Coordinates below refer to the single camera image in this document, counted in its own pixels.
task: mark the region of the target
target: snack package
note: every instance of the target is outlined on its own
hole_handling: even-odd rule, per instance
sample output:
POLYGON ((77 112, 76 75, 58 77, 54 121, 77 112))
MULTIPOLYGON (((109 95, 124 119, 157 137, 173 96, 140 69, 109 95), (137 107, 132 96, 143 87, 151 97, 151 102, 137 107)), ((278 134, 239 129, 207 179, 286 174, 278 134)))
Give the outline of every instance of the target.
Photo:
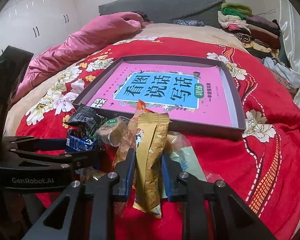
MULTIPOLYGON (((190 141, 183 134, 169 131, 165 149, 170 152, 170 158, 173 161, 180 163, 183 171, 196 176, 199 180, 214 183, 222 179, 220 175, 202 169, 190 141)), ((159 190, 160 197, 167 198, 162 181, 160 181, 159 190)))
POLYGON ((167 140, 169 115, 140 114, 136 134, 136 197, 133 207, 161 218, 160 157, 167 140))
POLYGON ((113 147, 118 147, 122 140, 124 133, 127 130, 129 119, 123 116, 119 116, 108 120, 97 130, 101 139, 105 144, 109 144, 113 147))
POLYGON ((152 113, 151 110, 146 109, 146 104, 141 100, 137 103, 137 108, 134 116, 130 119, 127 129, 122 136, 121 143, 115 154, 114 160, 112 162, 112 167, 114 168, 118 162, 122 162, 126 159, 128 150, 130 148, 136 148, 136 132, 138 128, 138 116, 143 113, 152 113))
POLYGON ((80 139, 73 135, 68 135, 66 142, 66 152, 90 151, 96 148, 98 140, 91 141, 87 136, 80 139))
POLYGON ((78 127, 79 130, 85 132, 92 141, 95 141, 97 138, 94 137, 94 134, 105 121, 106 118, 97 114, 95 109, 81 104, 66 124, 78 127))

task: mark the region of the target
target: gray headboard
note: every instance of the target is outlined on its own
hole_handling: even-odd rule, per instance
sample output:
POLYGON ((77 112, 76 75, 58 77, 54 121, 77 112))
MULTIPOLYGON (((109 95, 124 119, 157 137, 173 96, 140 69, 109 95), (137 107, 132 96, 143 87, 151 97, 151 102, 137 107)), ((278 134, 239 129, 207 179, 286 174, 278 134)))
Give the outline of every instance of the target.
POLYGON ((224 0, 117 0, 100 5, 100 15, 125 11, 140 11, 154 23, 172 23, 174 20, 199 20, 220 28, 218 10, 224 0))

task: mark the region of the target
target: blue snack package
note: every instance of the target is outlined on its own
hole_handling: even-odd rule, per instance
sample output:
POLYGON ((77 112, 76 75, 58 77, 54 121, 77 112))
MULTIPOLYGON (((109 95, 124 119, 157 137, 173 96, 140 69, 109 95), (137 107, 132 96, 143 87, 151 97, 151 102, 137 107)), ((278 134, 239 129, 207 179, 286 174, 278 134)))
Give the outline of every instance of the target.
POLYGON ((90 151, 96 148, 98 140, 91 141, 88 137, 80 139, 73 135, 68 135, 66 143, 66 152, 90 151))

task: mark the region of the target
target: stack of clothes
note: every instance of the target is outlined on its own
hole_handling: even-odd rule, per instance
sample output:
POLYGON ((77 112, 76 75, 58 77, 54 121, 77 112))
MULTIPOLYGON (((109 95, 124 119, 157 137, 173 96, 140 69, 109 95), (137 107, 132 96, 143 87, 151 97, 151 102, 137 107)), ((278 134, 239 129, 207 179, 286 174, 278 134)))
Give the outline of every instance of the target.
POLYGON ((237 37, 246 50, 255 57, 277 57, 280 51, 280 29, 275 22, 253 15, 249 6, 223 3, 218 11, 223 29, 237 37))

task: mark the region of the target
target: white wardrobe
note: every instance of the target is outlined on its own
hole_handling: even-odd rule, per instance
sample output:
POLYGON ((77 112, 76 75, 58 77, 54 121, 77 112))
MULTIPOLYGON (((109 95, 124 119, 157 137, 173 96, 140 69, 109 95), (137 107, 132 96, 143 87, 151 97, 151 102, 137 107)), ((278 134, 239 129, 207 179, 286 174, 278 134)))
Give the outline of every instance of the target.
POLYGON ((0 12, 0 55, 10 45, 36 56, 80 27, 74 0, 9 0, 0 12))

